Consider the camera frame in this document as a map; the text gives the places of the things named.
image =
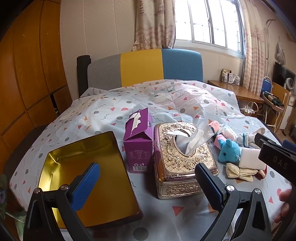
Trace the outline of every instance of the curtain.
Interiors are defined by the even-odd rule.
[[[243,87],[261,94],[265,71],[265,35],[253,0],[240,0],[245,33],[245,71]]]
[[[172,48],[175,22],[175,0],[138,0],[133,51]]]

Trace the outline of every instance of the window pane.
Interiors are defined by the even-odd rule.
[[[186,0],[175,1],[176,39],[192,40],[189,9]]]
[[[221,6],[226,27],[227,47],[240,52],[241,39],[236,5],[227,0],[221,0]]]
[[[208,0],[213,22],[214,44],[225,47],[225,31],[219,0]]]
[[[190,8],[193,21],[194,40],[200,42],[211,42],[209,17],[204,0],[190,0]]]

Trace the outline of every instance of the barcode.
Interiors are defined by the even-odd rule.
[[[147,167],[135,167],[133,166],[134,171],[147,171]]]

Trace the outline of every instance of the purple box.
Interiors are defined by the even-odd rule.
[[[127,121],[123,144],[130,172],[148,173],[153,171],[152,118],[149,115],[148,108],[139,112],[141,123],[132,131],[134,118]]]

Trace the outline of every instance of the human hand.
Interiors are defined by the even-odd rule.
[[[286,191],[283,191],[279,195],[279,200],[284,202],[284,204],[281,206],[281,211],[278,214],[278,216],[274,219],[275,223],[279,223],[284,217],[286,217],[289,213],[289,203],[288,199],[290,197],[292,189],[287,189]]]

